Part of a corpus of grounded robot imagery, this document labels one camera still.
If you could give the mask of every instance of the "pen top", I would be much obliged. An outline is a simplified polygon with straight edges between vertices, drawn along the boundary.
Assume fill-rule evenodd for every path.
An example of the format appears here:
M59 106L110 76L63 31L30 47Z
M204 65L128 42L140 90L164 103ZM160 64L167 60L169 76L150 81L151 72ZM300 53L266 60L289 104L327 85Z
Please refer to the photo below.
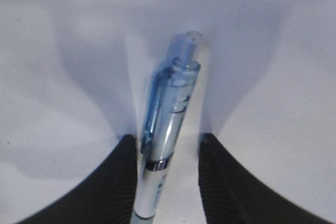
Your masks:
M194 61L195 49L201 41L201 37L201 33L197 31L188 31L186 33L180 57L183 67L189 66Z

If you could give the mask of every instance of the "black rubber surface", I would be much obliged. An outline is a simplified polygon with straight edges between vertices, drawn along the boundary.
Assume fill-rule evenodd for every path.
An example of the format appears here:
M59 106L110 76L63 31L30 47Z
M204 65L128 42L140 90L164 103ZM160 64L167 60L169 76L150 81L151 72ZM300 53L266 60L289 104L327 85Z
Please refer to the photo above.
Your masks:
M137 186L136 152L135 139L124 136L81 184L19 224L129 224Z
M214 135L203 135L199 152L198 183L207 224L330 223L260 182L230 155Z

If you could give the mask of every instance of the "ribbed black surface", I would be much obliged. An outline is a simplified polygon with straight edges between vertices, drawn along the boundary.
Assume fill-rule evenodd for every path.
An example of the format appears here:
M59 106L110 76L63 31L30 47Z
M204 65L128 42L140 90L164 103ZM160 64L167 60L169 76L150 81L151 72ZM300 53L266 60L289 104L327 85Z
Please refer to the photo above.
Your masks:
M198 164L198 184L208 224L244 224L230 188L207 143L202 143Z
M260 182L214 135L204 134L199 156L199 186L208 224L330 224Z
M136 152L135 139L124 136L81 184L20 224L129 224L137 186Z

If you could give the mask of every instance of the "transparent pen barrel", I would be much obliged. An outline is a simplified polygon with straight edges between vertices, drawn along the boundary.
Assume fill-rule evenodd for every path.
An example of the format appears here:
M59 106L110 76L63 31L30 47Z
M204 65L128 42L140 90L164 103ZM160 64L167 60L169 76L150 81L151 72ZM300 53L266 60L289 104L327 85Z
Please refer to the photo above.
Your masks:
M152 97L155 111L149 111L155 120L148 116L144 129L144 137L151 139L151 146L142 161L134 205L135 212L142 218L155 215L199 69L195 61L185 68L176 59L173 66L159 74L154 90L160 93Z

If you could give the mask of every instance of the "retractable pen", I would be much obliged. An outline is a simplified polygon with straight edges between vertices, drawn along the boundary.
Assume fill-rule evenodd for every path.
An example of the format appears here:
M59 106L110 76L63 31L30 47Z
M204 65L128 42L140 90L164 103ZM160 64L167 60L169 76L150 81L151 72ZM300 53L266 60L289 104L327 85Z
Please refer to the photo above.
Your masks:
M154 78L142 132L143 160L132 224L153 223L177 137L201 67L193 59L200 39L200 33L187 32L180 57L174 58L171 65Z

